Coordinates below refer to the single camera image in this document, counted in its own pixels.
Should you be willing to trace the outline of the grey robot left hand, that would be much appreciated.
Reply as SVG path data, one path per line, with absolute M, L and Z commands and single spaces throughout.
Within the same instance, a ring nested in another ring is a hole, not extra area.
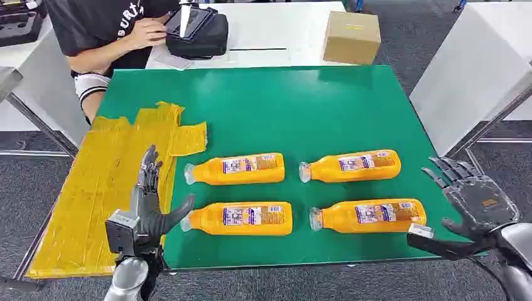
M 131 193 L 132 210 L 139 217 L 137 234 L 142 248 L 157 248 L 161 237 L 192 211 L 195 201 L 195 195 L 188 194 L 179 208 L 170 213 L 161 212 L 157 187 L 162 161 L 157 159 L 158 156 L 156 146 L 150 145 L 141 160 L 137 182 Z

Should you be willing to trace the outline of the person's right hand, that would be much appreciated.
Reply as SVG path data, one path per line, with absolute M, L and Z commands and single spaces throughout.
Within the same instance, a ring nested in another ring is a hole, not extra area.
M 139 50 L 150 46 L 164 44 L 166 41 L 165 26 L 155 19 L 141 19 L 126 37 L 124 37 L 127 49 Z

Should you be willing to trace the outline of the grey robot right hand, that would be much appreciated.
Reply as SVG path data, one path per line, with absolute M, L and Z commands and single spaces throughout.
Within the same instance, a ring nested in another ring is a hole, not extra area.
M 439 173 L 423 167 L 422 171 L 442 190 L 459 213 L 461 222 L 443 218 L 441 224 L 450 232 L 480 240 L 496 229 L 517 223 L 520 212 L 514 202 L 489 176 L 466 161 L 448 157 L 429 157 Z

